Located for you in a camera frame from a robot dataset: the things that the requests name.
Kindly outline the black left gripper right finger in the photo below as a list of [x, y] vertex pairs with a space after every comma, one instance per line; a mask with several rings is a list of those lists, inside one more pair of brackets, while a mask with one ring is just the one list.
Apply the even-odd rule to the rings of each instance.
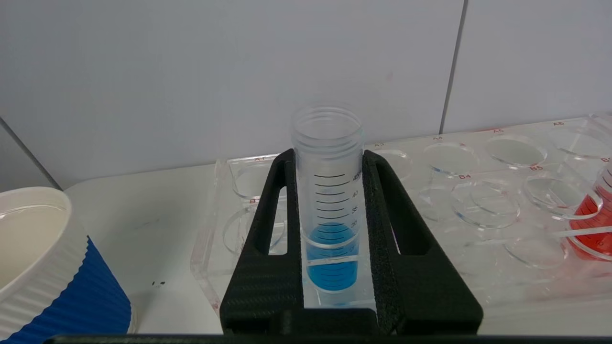
[[361, 173], [381, 332], [475, 335], [483, 320], [483, 308], [389, 162], [366, 150]]

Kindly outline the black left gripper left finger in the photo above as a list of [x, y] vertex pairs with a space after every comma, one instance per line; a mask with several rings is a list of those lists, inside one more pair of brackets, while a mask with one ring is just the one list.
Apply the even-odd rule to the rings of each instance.
[[[269, 253], [281, 189], [286, 190], [287, 251]], [[220, 307], [225, 334], [376, 335], [376, 313], [370, 308], [305, 306], [303, 259], [315, 262], [315, 282], [339, 294], [356, 281], [359, 236], [345, 223], [349, 214], [333, 216], [339, 204], [324, 194], [324, 214], [304, 234], [294, 150], [274, 160], [262, 197]]]

